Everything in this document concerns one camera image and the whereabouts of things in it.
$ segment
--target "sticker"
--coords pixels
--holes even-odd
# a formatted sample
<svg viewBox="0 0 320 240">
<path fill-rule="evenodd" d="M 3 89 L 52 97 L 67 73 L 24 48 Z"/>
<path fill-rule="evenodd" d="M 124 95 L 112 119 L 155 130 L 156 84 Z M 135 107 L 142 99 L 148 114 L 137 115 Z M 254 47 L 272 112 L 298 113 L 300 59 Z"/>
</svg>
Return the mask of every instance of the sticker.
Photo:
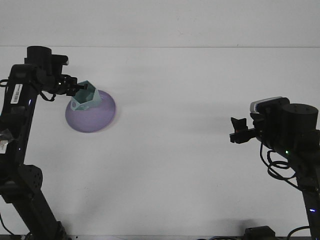
<svg viewBox="0 0 320 240">
<path fill-rule="evenodd" d="M 12 99 L 11 99 L 11 104 L 17 104 L 19 102 L 22 86 L 23 86 L 23 84 L 16 84 L 15 85 Z"/>
<path fill-rule="evenodd" d="M 7 150 L 8 140 L 0 141 L 0 154 L 5 154 Z"/>
</svg>

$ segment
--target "green object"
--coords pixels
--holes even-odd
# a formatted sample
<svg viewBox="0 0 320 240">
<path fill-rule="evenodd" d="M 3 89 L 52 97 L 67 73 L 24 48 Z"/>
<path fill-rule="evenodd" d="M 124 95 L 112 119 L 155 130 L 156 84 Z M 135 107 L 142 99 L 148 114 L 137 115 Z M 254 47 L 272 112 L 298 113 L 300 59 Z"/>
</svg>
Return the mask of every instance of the green object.
<svg viewBox="0 0 320 240">
<path fill-rule="evenodd" d="M 75 96 L 71 98 L 70 108 L 73 111 L 83 111 L 91 107 L 97 107 L 102 101 L 98 89 L 96 89 L 89 81 L 83 81 L 78 84 L 88 84 L 88 88 L 86 90 L 80 89 Z"/>
</svg>

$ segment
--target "white wall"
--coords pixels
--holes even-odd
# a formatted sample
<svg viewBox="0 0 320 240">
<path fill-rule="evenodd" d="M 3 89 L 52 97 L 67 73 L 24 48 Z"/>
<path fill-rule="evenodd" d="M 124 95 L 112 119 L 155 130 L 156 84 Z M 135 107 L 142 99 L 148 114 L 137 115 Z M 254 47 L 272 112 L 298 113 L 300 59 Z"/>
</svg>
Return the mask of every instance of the white wall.
<svg viewBox="0 0 320 240">
<path fill-rule="evenodd" d="M 2 78 L 25 46 L 53 46 L 69 56 L 65 73 L 118 107 L 109 127 L 83 134 L 64 119 L 68 97 L 38 99 L 25 163 L 42 169 L 56 218 L 78 235 L 269 225 L 283 236 L 308 224 L 301 193 L 268 176 L 258 141 L 231 144 L 229 133 L 230 117 L 249 118 L 255 100 L 320 107 L 319 10 L 288 0 L 0 1 Z M 28 231 L 12 206 L 0 201 L 0 211 L 12 231 Z"/>
</svg>

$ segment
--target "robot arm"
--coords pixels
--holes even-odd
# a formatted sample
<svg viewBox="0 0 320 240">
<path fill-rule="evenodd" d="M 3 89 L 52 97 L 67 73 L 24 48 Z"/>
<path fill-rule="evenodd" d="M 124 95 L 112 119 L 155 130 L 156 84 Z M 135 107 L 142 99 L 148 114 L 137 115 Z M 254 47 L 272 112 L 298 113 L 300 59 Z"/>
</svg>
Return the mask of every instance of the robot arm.
<svg viewBox="0 0 320 240">
<path fill-rule="evenodd" d="M 12 67 L 5 86 L 0 116 L 0 194 L 16 208 L 34 240 L 66 240 L 63 226 L 41 191 L 42 171 L 25 165 L 24 159 L 38 95 L 53 101 L 56 94 L 74 96 L 87 86 L 61 74 L 68 57 L 52 55 L 49 48 L 28 47 L 24 62 Z M 42 91 L 53 97 L 48 99 Z"/>
<path fill-rule="evenodd" d="M 261 144 L 287 159 L 286 162 L 269 161 L 268 173 L 288 182 L 271 167 L 292 168 L 297 186 L 302 191 L 313 240 L 320 239 L 320 131 L 316 129 L 318 110 L 310 105 L 290 103 L 288 98 L 274 97 L 253 102 L 250 116 L 254 128 L 248 129 L 246 119 L 232 118 L 233 143 L 245 143 L 257 138 Z M 286 167 L 277 164 L 285 163 Z"/>
</svg>

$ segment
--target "barcode label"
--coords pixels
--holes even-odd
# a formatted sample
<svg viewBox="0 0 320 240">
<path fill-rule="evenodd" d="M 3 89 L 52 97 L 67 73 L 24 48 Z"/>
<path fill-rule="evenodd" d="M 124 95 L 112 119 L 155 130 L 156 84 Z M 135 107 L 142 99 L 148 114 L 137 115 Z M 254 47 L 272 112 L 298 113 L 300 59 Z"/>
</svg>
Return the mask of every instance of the barcode label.
<svg viewBox="0 0 320 240">
<path fill-rule="evenodd" d="M 0 141 L 0 154 L 5 154 L 7 150 L 8 140 Z"/>
<path fill-rule="evenodd" d="M 11 104 L 17 104 L 19 102 L 22 86 L 23 86 L 23 84 L 16 84 L 15 85 L 12 99 L 11 99 Z"/>
</svg>

